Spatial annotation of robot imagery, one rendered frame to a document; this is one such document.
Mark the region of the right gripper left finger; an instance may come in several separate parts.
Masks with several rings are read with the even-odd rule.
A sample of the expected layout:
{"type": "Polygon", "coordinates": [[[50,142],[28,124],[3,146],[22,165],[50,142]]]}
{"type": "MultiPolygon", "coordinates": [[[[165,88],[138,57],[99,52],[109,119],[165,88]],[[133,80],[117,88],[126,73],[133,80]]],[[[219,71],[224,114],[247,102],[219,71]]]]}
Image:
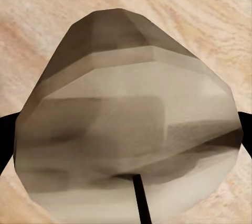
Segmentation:
{"type": "Polygon", "coordinates": [[[19,112],[0,118],[0,174],[13,156],[15,122],[18,116],[19,112]]]}

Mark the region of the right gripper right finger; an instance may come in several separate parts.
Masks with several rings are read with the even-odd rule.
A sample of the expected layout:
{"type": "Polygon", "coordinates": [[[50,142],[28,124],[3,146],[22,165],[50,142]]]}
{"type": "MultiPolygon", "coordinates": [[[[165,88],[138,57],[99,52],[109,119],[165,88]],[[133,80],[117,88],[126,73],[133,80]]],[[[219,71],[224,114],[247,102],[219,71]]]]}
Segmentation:
{"type": "Polygon", "coordinates": [[[238,115],[244,131],[242,144],[252,158],[252,114],[238,112],[238,115]]]}

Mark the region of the pillar candle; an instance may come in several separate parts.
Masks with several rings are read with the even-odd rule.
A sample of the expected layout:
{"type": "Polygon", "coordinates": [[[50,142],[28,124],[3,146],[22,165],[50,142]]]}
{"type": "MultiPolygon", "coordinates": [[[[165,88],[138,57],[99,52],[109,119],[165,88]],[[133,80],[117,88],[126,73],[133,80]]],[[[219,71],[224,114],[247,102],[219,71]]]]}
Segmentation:
{"type": "Polygon", "coordinates": [[[144,15],[97,10],[67,31],[15,122],[30,199],[74,224],[154,224],[235,167],[231,87],[144,15]]]}

